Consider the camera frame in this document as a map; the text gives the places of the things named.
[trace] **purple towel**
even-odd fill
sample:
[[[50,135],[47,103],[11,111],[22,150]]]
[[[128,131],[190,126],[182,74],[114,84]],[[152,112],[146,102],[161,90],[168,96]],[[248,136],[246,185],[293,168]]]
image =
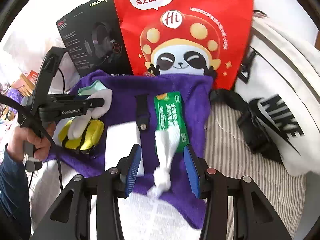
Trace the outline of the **purple towel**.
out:
[[[184,120],[187,126],[190,144],[196,155],[203,157],[205,131],[204,125],[210,111],[208,94],[212,87],[212,78],[208,76],[194,76],[184,74],[161,75],[154,78],[141,76],[111,77],[101,70],[97,70],[83,77],[71,90],[77,93],[79,88],[91,85],[100,80],[107,88],[113,91],[110,110],[100,118],[105,127],[110,125],[135,121],[136,99],[135,95],[148,95],[148,108],[151,114],[150,129],[141,132],[142,156],[144,164],[144,177],[139,177],[134,186],[134,192],[146,195],[154,185],[153,172],[159,166],[155,154],[155,130],[157,125],[156,111],[153,97],[172,91],[180,91],[183,99]],[[70,165],[85,177],[96,176],[104,171],[104,158],[106,147],[106,133],[104,130],[99,144],[96,147],[96,158],[75,155],[61,149],[61,160]],[[56,157],[50,151],[47,160]],[[172,204],[193,228],[201,228],[204,221],[205,203],[196,199],[191,192],[183,154],[174,156],[171,167],[171,189],[161,195],[161,199]]]
[[[19,90],[14,89],[14,88],[10,88],[6,96],[13,99],[14,101],[18,102],[19,104],[21,104],[21,101],[23,99],[23,96],[19,92]],[[15,114],[18,112],[16,109],[14,109],[12,107],[9,107],[9,109],[11,111],[13,111]]]

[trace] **white glove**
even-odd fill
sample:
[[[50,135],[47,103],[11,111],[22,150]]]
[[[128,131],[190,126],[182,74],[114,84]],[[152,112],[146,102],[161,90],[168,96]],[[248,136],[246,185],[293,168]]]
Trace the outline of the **white glove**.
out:
[[[112,90],[99,90],[88,98],[103,98],[104,105],[102,107],[90,108],[88,109],[87,114],[75,117],[68,130],[69,140],[80,138],[91,118],[98,119],[109,111],[112,101]]]

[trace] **green package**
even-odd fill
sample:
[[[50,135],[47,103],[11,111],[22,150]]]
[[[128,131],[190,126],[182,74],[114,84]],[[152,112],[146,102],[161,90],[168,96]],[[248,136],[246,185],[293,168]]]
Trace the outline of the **green package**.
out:
[[[171,125],[179,125],[180,142],[176,152],[183,152],[189,144],[187,127],[183,120],[180,92],[165,93],[154,98],[158,119],[157,130],[165,130]]]

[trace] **metal bolt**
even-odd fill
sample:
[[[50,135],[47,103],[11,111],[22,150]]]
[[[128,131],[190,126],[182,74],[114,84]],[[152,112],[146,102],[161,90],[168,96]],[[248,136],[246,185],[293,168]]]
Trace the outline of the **metal bolt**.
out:
[[[119,171],[119,170],[118,170],[116,167],[113,167],[113,168],[110,168],[110,169],[109,169],[109,173],[110,173],[110,174],[117,174],[118,171]]]
[[[216,174],[216,173],[217,173],[217,170],[214,169],[214,168],[208,168],[208,169],[207,169],[207,172],[208,172],[209,174]]]
[[[81,180],[82,179],[82,175],[80,175],[80,174],[77,174],[77,175],[75,175],[74,177],[73,177],[73,180],[74,181],[79,181],[79,180]]]
[[[250,183],[252,181],[252,179],[249,176],[244,176],[243,181],[246,183]]]
[[[140,129],[141,130],[145,130],[147,128],[147,126],[146,126],[146,124],[145,123],[142,123],[141,125],[140,125]]]

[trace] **red paper bag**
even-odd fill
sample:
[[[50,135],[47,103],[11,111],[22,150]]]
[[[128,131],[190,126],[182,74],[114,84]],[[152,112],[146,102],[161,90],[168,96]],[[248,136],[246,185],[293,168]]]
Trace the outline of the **red paper bag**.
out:
[[[231,89],[248,41],[253,0],[114,0],[135,75],[218,73]]]

